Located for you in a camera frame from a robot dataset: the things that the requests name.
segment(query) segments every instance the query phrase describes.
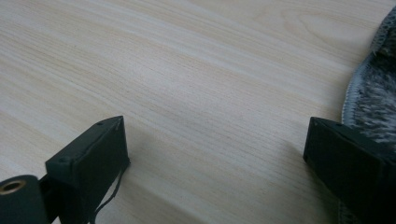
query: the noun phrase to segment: wooden table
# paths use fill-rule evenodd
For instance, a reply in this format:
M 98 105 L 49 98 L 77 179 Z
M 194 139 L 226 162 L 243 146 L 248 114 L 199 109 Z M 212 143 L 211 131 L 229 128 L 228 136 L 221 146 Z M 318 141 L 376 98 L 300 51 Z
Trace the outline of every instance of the wooden table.
M 336 223 L 303 161 L 392 0 L 0 1 L 0 179 L 123 115 L 97 223 Z

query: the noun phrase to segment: screw hole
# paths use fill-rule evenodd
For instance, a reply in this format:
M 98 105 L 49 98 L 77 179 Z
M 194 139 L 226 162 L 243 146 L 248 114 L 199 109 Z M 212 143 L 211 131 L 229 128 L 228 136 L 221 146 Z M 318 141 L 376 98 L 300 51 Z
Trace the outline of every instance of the screw hole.
M 2 187 L 0 187 L 0 195 L 6 195 L 13 193 L 26 185 L 26 181 L 24 180 L 14 180 L 6 183 Z

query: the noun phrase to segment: black clamp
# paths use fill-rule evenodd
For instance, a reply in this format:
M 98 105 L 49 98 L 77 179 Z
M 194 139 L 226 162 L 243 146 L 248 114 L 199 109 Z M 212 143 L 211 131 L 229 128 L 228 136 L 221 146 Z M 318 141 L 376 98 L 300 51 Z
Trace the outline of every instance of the black clamp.
M 1 223 L 94 223 L 129 164 L 123 117 L 97 122 L 46 161 L 40 180 L 20 175 L 0 183 Z M 99 206 L 117 176 L 115 192 Z
M 396 151 L 388 145 L 311 118 L 304 160 L 362 223 L 396 223 Z

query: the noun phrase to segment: gray fabric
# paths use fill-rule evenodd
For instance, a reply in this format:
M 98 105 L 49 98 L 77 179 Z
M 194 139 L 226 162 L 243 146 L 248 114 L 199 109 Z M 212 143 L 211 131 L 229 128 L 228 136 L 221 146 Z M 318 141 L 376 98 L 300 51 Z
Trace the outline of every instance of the gray fabric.
M 396 150 L 396 7 L 382 21 L 346 91 L 342 122 Z M 360 223 L 340 203 L 340 224 Z

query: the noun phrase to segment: light wood surface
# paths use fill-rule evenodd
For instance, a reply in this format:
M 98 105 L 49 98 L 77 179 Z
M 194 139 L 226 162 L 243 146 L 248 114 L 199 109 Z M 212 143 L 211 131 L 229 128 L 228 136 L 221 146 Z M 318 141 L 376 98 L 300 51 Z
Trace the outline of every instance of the light wood surface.
M 0 179 L 123 115 L 97 223 L 335 223 L 303 161 L 393 0 L 0 1 Z

